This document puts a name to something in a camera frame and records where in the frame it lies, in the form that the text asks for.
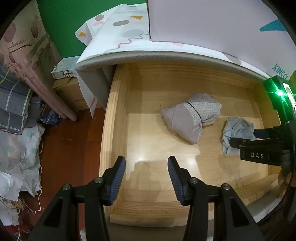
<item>screw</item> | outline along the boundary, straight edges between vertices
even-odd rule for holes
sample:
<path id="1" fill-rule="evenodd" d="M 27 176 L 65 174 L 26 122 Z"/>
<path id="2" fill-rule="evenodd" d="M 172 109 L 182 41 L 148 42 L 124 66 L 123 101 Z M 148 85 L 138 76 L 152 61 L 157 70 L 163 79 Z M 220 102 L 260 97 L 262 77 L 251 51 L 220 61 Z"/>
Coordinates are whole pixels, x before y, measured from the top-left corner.
<path id="1" fill-rule="evenodd" d="M 67 191 L 71 188 L 71 185 L 70 184 L 65 184 L 63 185 L 63 190 Z"/>
<path id="2" fill-rule="evenodd" d="M 190 182 L 192 184 L 196 184 L 196 183 L 198 183 L 198 179 L 196 177 L 192 177 L 192 178 L 190 178 Z"/>
<path id="3" fill-rule="evenodd" d="M 102 183 L 104 180 L 101 178 L 101 177 L 97 177 L 94 182 L 97 183 L 97 184 L 100 184 Z"/>
<path id="4" fill-rule="evenodd" d="M 231 188 L 231 186 L 228 184 L 228 183 L 224 183 L 222 185 L 222 187 L 225 189 L 225 190 L 229 190 Z"/>

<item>curtain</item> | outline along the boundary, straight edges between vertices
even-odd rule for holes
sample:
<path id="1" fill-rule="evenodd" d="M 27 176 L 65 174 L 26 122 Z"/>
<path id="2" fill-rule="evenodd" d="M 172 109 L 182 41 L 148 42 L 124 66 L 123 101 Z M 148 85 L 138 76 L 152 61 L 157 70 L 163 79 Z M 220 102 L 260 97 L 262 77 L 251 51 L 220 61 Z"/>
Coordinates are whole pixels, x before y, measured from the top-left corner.
<path id="1" fill-rule="evenodd" d="M 0 40 L 0 62 L 23 80 L 63 119 L 76 114 L 54 92 L 51 71 L 61 59 L 32 0 L 10 24 Z"/>

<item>open drawer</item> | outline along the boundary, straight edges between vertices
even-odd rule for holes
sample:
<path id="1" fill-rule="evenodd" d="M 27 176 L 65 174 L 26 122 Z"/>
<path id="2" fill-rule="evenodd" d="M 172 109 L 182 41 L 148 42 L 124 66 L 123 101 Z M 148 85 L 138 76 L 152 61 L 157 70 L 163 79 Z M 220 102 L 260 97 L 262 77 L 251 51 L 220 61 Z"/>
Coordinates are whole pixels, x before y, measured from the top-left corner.
<path id="1" fill-rule="evenodd" d="M 223 107 L 213 125 L 191 145 L 169 130 L 160 112 L 196 92 Z M 278 167 L 222 154 L 221 137 L 229 116 L 243 117 L 256 129 L 280 124 L 263 85 L 252 78 L 202 65 L 140 62 L 117 66 L 102 137 L 100 174 L 119 155 L 126 173 L 118 199 L 106 210 L 113 223 L 133 226 L 186 225 L 189 207 L 177 201 L 167 168 L 169 156 L 206 184 L 229 183 L 248 205 L 277 185 Z M 213 206 L 209 206 L 213 218 Z"/>

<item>white box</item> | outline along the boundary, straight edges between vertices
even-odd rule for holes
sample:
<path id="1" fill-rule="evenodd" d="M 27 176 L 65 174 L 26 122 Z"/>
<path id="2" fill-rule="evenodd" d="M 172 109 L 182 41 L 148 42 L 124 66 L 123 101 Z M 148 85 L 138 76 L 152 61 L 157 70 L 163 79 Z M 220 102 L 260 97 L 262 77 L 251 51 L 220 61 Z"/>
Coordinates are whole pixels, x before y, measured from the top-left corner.
<path id="1" fill-rule="evenodd" d="M 56 80 L 68 77 L 77 77 L 75 66 L 79 57 L 80 56 L 63 58 L 52 71 L 53 78 Z"/>

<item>green light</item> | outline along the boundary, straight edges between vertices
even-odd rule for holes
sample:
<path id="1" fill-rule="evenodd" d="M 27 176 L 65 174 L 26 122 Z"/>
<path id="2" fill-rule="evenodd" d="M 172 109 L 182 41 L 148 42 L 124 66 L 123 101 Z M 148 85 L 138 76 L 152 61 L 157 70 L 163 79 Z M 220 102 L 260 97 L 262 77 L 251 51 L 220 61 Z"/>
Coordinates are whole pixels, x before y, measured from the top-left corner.
<path id="1" fill-rule="evenodd" d="M 283 96 L 283 95 L 284 95 L 284 92 L 283 92 L 283 91 L 277 91 L 276 94 L 277 94 L 278 96 Z"/>

